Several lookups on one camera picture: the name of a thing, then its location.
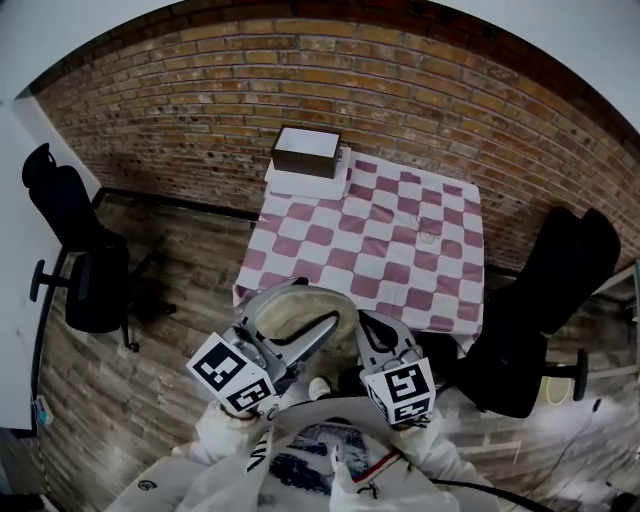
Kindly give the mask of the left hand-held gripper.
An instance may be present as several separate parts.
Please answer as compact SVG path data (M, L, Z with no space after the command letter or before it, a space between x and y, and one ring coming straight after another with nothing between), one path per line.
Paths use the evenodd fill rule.
M187 363L187 369L234 414L280 396L290 384L290 367L306 361L337 330L340 315L330 311L287 336L287 300L309 280L290 278L259 292L241 309L238 322L213 333Z

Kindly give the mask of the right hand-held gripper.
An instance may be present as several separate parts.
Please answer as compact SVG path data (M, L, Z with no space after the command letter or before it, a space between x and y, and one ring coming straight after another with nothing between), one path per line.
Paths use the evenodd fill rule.
M401 352L361 371L360 379L369 398L390 425L428 415L434 407L435 384L429 360L414 345L409 328L385 313L359 310L358 315L359 347L365 353L364 359L380 362L385 353Z

